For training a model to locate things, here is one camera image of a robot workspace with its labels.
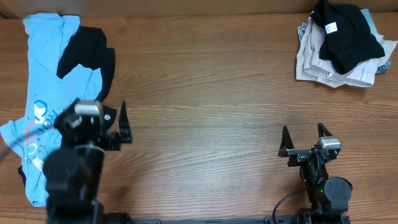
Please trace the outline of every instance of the black fabric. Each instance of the black fabric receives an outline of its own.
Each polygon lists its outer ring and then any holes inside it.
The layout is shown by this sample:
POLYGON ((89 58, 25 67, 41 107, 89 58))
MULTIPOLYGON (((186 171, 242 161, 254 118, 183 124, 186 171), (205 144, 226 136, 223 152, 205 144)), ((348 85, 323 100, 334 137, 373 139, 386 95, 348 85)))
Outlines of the black fabric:
POLYGON ((102 90, 97 100, 104 100, 111 89, 115 68, 114 49, 106 48, 106 37, 100 28, 80 26, 58 63, 57 76, 63 78, 78 64, 101 69, 102 90))
POLYGON ((22 166, 18 168, 18 174, 21 175, 22 181, 24 182, 24 186, 26 186, 26 176, 24 171, 22 171, 22 166))
POLYGON ((114 123, 116 118, 117 110, 110 108, 108 106, 103 106, 103 122, 104 122, 104 130, 108 130, 114 123))
POLYGON ((358 6, 332 6, 327 0, 319 0, 310 16, 322 28, 336 23, 338 30, 326 35, 319 58, 331 60, 339 74, 351 71, 359 62, 385 56, 358 6))

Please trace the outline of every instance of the blue cloth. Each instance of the blue cloth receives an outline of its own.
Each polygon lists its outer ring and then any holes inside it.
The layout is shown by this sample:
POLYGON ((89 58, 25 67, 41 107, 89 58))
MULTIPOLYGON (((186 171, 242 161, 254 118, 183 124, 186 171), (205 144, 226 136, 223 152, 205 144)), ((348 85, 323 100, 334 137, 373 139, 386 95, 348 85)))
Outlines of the blue cloth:
MULTIPOLYGON (((374 25, 374 22, 373 22, 371 13, 369 12, 369 9, 361 9, 361 12, 362 12, 362 15, 365 17, 366 22, 368 22, 368 25, 369 25, 369 28, 370 28, 370 30, 371 30, 371 33, 372 33, 373 35, 375 35, 375 36, 376 36, 377 34, 379 34, 379 33, 377 32, 376 25, 374 25)), ((304 33, 305 33, 305 29, 306 29, 306 28, 307 28, 307 23, 306 23, 306 22, 303 22, 301 26, 298 26, 298 27, 297 27, 298 39, 299 39, 300 42, 301 42, 301 39, 302 39, 303 36, 304 36, 304 33)), ((387 70, 390 68, 390 66, 391 66, 391 58, 389 58, 389 59, 385 62, 384 65, 381 65, 381 66, 377 69, 376 74, 387 71, 387 70)))
POLYGON ((44 159, 61 146, 62 136, 55 129, 46 129, 63 109, 76 99, 94 100, 102 88, 100 69, 92 71, 76 66, 63 79, 57 76, 57 66, 70 37, 79 25, 78 16, 60 17, 56 13, 27 16, 29 81, 25 116, 0 127, 5 143, 22 158, 26 175, 26 196, 33 206, 44 206, 48 193, 42 173, 44 159), (35 136, 20 137, 39 130, 35 136))

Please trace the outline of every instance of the white garment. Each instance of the white garment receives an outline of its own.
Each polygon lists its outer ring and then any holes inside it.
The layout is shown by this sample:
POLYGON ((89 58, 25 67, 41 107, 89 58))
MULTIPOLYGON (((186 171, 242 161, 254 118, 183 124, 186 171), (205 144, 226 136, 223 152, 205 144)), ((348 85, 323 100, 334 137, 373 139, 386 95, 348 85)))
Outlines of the white garment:
POLYGON ((297 54, 296 79, 316 81, 331 87, 344 84, 359 87, 373 86, 377 68, 385 64, 397 45, 397 41, 383 40, 383 36, 379 34, 375 36, 384 48, 386 56, 360 62, 350 72, 340 75, 333 68, 330 60, 319 59, 319 50, 325 40, 326 31, 317 26, 309 17, 297 54))

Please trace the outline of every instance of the wooden table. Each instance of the wooden table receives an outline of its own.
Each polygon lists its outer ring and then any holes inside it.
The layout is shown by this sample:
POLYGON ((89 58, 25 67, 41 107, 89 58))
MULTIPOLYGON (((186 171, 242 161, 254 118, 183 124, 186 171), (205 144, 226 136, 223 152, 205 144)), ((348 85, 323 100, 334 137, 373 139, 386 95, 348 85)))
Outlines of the wooden table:
MULTIPOLYGON (((323 122, 343 144, 330 176, 354 185, 353 223, 398 218, 398 53, 371 88, 295 81, 297 26, 306 14, 82 19, 116 51, 105 104, 126 100, 134 144, 107 155, 99 199, 133 218, 262 218, 301 189, 298 167, 277 157, 287 125, 297 149, 315 144, 323 122)), ((398 14, 373 14, 398 40, 398 14)), ((27 35, 0 21, 0 124, 24 115, 27 35)), ((44 223, 25 197, 21 159, 0 164, 0 223, 44 223)), ((277 214, 307 207, 305 194, 277 214)))

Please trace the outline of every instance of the light blue shirt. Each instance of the light blue shirt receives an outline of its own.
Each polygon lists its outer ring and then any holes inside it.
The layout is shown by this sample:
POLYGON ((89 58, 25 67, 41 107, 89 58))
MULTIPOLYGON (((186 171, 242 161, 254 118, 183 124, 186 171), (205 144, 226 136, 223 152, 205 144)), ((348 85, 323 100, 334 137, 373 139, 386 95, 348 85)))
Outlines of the light blue shirt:
POLYGON ((57 76, 58 62, 69 39, 79 25, 78 16, 60 17, 56 13, 38 13, 23 19, 28 39, 29 81, 25 116, 0 127, 5 143, 22 158, 26 176, 26 196, 33 206, 44 206, 48 193, 42 173, 44 159, 61 146, 62 136, 55 129, 46 129, 76 98, 94 100, 101 91, 100 69, 92 71, 76 66, 63 79, 57 76), (28 130, 37 135, 18 139, 28 130))

